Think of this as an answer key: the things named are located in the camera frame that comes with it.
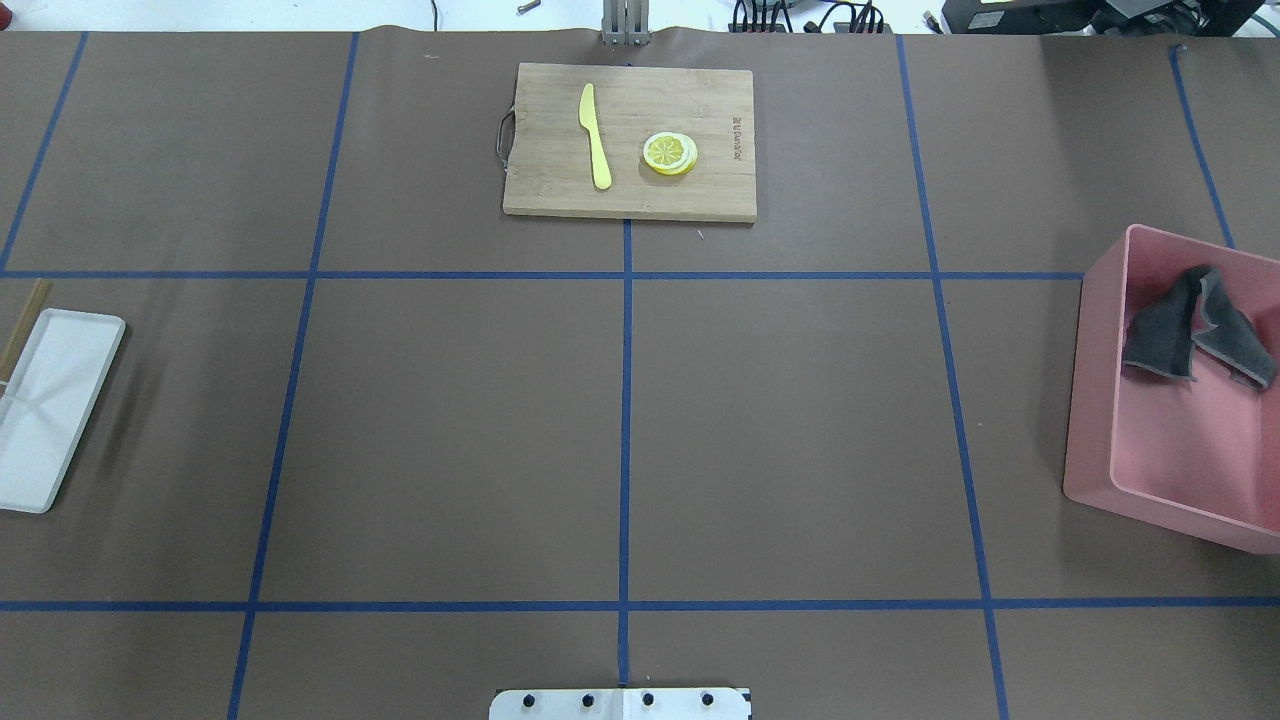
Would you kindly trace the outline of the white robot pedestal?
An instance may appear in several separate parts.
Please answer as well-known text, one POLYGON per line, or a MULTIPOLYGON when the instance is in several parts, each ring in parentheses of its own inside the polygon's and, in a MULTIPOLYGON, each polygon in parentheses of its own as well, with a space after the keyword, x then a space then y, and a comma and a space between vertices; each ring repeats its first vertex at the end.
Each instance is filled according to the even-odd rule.
POLYGON ((489 719, 751 719, 750 691, 732 687, 508 689, 489 719))

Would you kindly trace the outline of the yellow lemon slice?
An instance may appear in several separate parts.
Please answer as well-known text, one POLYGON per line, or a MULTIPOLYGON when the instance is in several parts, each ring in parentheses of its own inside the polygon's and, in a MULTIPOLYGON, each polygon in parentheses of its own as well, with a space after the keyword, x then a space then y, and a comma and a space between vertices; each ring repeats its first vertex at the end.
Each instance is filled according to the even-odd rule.
POLYGON ((646 138, 641 158, 660 176, 681 176, 696 165, 699 150, 691 136, 662 131, 646 138))

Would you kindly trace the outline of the grey cloth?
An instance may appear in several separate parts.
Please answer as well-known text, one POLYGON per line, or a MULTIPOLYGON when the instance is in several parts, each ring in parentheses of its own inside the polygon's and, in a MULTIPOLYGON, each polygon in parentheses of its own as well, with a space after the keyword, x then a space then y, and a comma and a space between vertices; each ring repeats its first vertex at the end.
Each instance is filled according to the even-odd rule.
POLYGON ((1211 265, 1184 270, 1161 299, 1133 316, 1121 363, 1169 379, 1194 380, 1198 352, 1258 392, 1277 377, 1277 361, 1234 304, 1220 268, 1211 265))

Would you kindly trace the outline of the aluminium frame post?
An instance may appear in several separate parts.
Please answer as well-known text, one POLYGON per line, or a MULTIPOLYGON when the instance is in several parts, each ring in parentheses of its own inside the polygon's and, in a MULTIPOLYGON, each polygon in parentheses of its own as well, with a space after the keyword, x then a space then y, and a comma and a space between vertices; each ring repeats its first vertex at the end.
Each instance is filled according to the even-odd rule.
POLYGON ((604 0, 602 42, 605 46, 641 47, 652 41, 648 0, 604 0))

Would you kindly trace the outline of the black monitor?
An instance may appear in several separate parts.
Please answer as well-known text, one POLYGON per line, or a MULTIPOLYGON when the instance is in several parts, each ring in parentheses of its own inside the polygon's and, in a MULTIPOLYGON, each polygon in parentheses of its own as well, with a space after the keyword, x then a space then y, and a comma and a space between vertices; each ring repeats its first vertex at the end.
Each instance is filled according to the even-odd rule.
POLYGON ((943 1, 954 35, 1062 35, 1231 37, 1276 1, 943 1))

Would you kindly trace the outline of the wooden rod far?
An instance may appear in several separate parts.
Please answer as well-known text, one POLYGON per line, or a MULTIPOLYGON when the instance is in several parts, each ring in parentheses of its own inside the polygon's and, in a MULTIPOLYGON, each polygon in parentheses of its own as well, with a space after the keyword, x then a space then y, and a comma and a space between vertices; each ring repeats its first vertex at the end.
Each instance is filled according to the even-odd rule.
POLYGON ((47 302, 51 288, 52 282, 47 278, 38 278, 35 282, 1 354, 1 387, 8 387, 12 382, 20 355, 35 331, 35 324, 47 302))

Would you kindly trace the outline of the wooden cutting board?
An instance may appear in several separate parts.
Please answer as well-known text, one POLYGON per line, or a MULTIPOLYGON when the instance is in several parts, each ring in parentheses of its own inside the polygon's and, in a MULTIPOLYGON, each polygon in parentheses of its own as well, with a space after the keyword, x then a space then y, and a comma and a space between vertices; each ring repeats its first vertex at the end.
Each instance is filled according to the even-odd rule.
POLYGON ((750 70, 525 61, 511 109, 503 210, 513 217, 751 224, 756 208, 755 78, 750 70), (579 100, 594 83, 613 184, 593 186, 579 100), (643 160, 652 135, 692 137, 686 174, 643 160))

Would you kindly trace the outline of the white rectangular tray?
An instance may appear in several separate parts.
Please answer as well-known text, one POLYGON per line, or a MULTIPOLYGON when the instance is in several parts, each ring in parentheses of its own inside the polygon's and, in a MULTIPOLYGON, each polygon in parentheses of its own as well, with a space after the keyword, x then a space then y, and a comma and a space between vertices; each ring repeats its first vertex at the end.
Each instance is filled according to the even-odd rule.
POLYGON ((47 307, 1 401, 1 507, 44 514, 76 456, 125 333, 114 315, 47 307))

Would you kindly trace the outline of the yellow plastic knife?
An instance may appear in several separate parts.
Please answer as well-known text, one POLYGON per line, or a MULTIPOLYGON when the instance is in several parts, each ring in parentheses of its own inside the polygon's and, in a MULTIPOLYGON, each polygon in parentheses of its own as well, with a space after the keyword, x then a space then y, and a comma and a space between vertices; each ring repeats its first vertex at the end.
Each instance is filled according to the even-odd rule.
POLYGON ((596 190, 607 191, 613 184, 599 119, 596 114, 596 91, 594 83, 585 83, 579 100, 579 124, 588 135, 591 182, 596 190))

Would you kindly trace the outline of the pink plastic bin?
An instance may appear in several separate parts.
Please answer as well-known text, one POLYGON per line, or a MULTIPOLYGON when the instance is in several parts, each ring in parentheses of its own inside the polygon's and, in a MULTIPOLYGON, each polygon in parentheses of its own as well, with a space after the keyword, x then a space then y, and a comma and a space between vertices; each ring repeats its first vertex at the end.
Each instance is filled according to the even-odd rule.
POLYGON ((1275 555, 1277 388, 1249 388, 1197 351, 1189 379, 1123 361, 1132 322, 1193 266, 1277 351, 1277 263, 1130 225, 1085 273, 1062 488, 1079 502, 1249 553, 1275 555))

